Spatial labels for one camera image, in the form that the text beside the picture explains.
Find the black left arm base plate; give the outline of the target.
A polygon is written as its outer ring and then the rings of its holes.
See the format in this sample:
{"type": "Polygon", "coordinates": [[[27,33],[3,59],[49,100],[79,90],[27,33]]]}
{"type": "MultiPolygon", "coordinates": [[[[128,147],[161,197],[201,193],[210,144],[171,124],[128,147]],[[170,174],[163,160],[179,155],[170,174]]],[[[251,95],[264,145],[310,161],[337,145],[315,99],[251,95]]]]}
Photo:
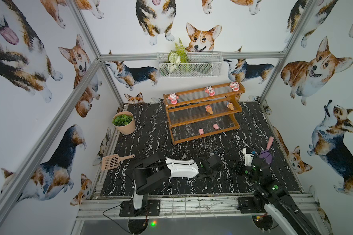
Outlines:
{"type": "Polygon", "coordinates": [[[120,204],[119,217],[137,217],[137,216],[159,216],[160,200],[148,200],[146,205],[140,209],[135,209],[132,200],[123,201],[120,204]]]}

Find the small pink pig toy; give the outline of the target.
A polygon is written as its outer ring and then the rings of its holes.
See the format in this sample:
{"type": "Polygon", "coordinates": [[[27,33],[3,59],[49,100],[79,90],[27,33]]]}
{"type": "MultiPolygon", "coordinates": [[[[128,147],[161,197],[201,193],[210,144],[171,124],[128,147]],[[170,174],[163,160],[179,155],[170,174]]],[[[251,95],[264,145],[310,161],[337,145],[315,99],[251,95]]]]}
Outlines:
{"type": "Polygon", "coordinates": [[[200,134],[200,135],[203,135],[203,134],[204,134],[204,130],[203,130],[202,128],[199,129],[198,131],[199,131],[199,134],[200,134]]]}

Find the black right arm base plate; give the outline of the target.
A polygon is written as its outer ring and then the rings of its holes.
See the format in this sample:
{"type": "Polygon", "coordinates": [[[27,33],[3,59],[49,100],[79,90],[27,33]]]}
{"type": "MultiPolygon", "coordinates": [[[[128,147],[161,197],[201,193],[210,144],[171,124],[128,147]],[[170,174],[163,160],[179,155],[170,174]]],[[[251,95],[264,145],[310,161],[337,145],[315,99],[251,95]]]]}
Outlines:
{"type": "Polygon", "coordinates": [[[264,202],[262,199],[255,195],[250,197],[239,197],[238,201],[238,210],[241,213],[263,213],[265,212],[264,209],[264,202]]]}

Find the pink hooded bunny doll figure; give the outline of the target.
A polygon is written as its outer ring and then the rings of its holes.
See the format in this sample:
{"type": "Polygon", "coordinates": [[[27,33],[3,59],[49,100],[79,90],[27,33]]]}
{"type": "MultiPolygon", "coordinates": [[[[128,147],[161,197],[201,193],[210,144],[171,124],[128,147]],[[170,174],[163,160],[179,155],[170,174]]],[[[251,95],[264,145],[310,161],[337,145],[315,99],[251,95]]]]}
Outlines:
{"type": "Polygon", "coordinates": [[[168,96],[168,100],[172,105],[176,105],[178,103],[179,96],[175,93],[171,93],[168,96]]]}

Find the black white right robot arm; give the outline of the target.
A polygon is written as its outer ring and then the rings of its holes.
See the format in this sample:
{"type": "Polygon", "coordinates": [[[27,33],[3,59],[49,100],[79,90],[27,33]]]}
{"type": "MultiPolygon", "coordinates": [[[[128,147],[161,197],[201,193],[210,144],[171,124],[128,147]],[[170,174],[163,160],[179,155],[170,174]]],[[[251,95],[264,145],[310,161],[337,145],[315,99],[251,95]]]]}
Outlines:
{"type": "Polygon", "coordinates": [[[254,194],[238,198],[238,210],[266,213],[288,235],[319,235],[320,232],[303,214],[292,196],[270,172],[264,158],[250,158],[250,163],[236,162],[233,172],[253,184],[254,194]]]}

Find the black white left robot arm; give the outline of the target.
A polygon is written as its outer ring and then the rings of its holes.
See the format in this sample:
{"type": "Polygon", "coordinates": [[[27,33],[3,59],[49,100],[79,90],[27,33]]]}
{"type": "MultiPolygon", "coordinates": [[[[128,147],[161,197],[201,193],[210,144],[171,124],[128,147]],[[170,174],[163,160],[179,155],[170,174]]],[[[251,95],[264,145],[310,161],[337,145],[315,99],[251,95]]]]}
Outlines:
{"type": "Polygon", "coordinates": [[[215,179],[223,166],[224,163],[217,154],[212,154],[207,159],[188,161],[174,160],[158,154],[148,157],[126,170],[126,176],[134,184],[133,208],[144,209],[149,193],[170,178],[215,179]]]}

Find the pink ice cream cone toy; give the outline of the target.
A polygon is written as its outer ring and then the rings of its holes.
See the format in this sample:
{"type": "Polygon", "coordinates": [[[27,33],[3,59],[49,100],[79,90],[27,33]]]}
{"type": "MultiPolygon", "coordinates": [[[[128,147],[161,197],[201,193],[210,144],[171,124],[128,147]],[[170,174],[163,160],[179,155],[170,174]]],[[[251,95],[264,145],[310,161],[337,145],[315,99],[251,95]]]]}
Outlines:
{"type": "Polygon", "coordinates": [[[207,106],[205,107],[205,109],[206,109],[206,111],[207,111],[210,115],[213,114],[213,108],[212,108],[210,105],[207,105],[207,106]]]}

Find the pink white bunny doll figure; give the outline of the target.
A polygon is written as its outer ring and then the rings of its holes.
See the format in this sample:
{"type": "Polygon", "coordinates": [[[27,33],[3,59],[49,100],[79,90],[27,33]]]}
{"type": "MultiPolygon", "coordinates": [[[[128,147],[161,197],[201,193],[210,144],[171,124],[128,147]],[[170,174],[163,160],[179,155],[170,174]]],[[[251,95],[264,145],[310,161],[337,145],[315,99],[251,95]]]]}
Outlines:
{"type": "Polygon", "coordinates": [[[240,90],[240,84],[238,82],[231,82],[229,86],[233,92],[238,92],[240,90]]]}

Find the blue pink ice cream toy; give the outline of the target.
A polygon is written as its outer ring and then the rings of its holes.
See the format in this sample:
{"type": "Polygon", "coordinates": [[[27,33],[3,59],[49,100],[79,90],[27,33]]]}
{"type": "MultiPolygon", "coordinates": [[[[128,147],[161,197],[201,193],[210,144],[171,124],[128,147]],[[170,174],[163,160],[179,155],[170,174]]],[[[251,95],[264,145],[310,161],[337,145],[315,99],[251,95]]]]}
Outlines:
{"type": "Polygon", "coordinates": [[[235,109],[234,104],[231,103],[231,102],[229,102],[229,101],[226,103],[226,106],[227,106],[227,108],[230,109],[231,111],[233,111],[233,110],[235,109]]]}

